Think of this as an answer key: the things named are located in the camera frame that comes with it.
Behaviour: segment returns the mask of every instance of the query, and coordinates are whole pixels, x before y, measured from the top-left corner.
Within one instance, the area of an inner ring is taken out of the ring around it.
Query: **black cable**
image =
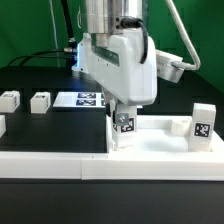
[[[144,64],[146,59],[147,59],[147,56],[148,56],[148,45],[149,45],[149,43],[148,43],[148,31],[147,31],[144,23],[139,18],[127,17],[127,18],[122,19],[121,26],[123,28],[141,28],[142,29],[144,52],[143,52],[143,56],[141,58],[140,63]]]
[[[33,59],[33,58],[47,58],[47,59],[68,59],[67,57],[52,57],[52,56],[41,56],[41,55],[24,55],[24,56],[20,56],[20,57],[17,57],[17,58],[14,58],[13,60],[11,60],[7,66],[11,66],[13,62],[19,60],[19,59],[22,59],[22,58],[30,58],[30,59]]]
[[[148,56],[148,46],[149,46],[148,31],[142,21],[138,21],[138,24],[142,28],[143,43],[144,43],[144,51],[143,51],[143,56],[142,56],[140,63],[144,64],[147,59],[147,56]]]
[[[48,51],[39,51],[36,52],[30,56],[27,56],[24,60],[22,60],[19,64],[19,66],[23,66],[27,61],[29,61],[30,59],[32,59],[33,55],[44,55],[44,54],[51,54],[51,53],[60,53],[60,52],[64,52],[63,49],[55,49],[55,50],[48,50]]]
[[[74,37],[74,33],[73,33],[72,22],[71,22],[69,9],[68,9],[67,0],[61,0],[61,5],[63,8],[67,33],[68,33],[68,37],[69,37],[69,47],[75,48],[77,46],[76,46],[76,41],[75,41],[75,37]]]

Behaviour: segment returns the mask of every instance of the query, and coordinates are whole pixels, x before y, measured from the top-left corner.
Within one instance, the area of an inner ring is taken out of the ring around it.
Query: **white platform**
[[[112,151],[108,131],[105,154],[0,152],[0,178],[223,181],[222,139],[214,132],[213,152],[187,152],[187,138],[170,134],[172,118],[140,116],[136,144],[123,151]]]
[[[53,107],[85,107],[85,108],[94,108],[94,107],[104,107],[104,104],[102,104],[102,101],[104,99],[101,97],[102,93],[96,93],[96,92],[59,92],[57,95],[57,98],[54,102]]]

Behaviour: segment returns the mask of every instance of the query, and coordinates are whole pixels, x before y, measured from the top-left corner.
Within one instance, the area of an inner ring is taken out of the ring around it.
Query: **black square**
[[[134,118],[129,119],[129,125],[121,126],[121,133],[131,132],[135,130]]]
[[[101,106],[105,107],[105,101],[104,100],[101,100]]]
[[[209,138],[211,126],[209,124],[196,123],[195,124],[195,137]]]
[[[115,131],[117,131],[117,125],[116,124],[113,124],[113,128]]]
[[[46,96],[43,95],[37,95],[35,98],[45,98]]]
[[[5,94],[3,97],[13,97],[14,95],[13,94]]]
[[[81,99],[96,99],[96,93],[79,93],[78,98],[81,98]]]
[[[94,107],[94,106],[96,106],[96,100],[77,100],[76,105],[77,106]]]

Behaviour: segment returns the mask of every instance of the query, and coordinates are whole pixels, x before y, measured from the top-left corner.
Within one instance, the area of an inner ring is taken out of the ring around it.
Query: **green backdrop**
[[[79,1],[69,0],[76,38],[81,40],[76,15]],[[222,65],[224,52],[224,1],[175,0],[188,33],[201,58],[198,73],[224,92]],[[53,0],[59,47],[67,46],[67,35],[60,0]],[[157,49],[192,62],[173,23],[165,0],[150,0],[149,34]],[[0,1],[0,67],[18,56],[54,49],[52,20],[48,0]],[[35,59],[32,65],[56,66],[55,61]]]

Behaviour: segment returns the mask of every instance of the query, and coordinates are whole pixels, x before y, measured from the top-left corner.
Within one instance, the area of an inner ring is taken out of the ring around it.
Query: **white cable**
[[[184,63],[184,62],[178,62],[178,61],[174,61],[172,63],[172,65],[174,67],[177,67],[177,68],[182,68],[182,69],[185,69],[185,70],[198,70],[201,66],[201,62],[200,62],[200,59],[198,57],[198,54],[193,46],[193,44],[191,43],[191,40],[185,30],[185,27],[184,27],[184,24],[179,16],[179,13],[176,9],[176,6],[174,5],[173,3],[173,0],[166,0],[166,3],[167,3],[167,6],[172,14],[172,17],[174,19],[174,22],[179,30],[179,33],[184,41],[184,44],[185,46],[187,47],[193,61],[194,61],[194,65],[191,65],[191,64],[187,64],[187,63]]]
[[[52,24],[53,24],[53,30],[54,30],[54,42],[55,42],[55,47],[58,49],[58,38],[57,38],[57,28],[55,24],[55,16],[54,16],[54,7],[52,0],[49,0],[50,3],[50,10],[51,10],[51,18],[52,18]],[[60,67],[60,60],[57,59],[58,67]]]
[[[81,20],[81,10],[80,10],[80,7],[79,7],[79,11],[78,11],[78,14],[77,14],[77,23],[78,23],[78,27],[81,29],[82,26],[82,20]]]

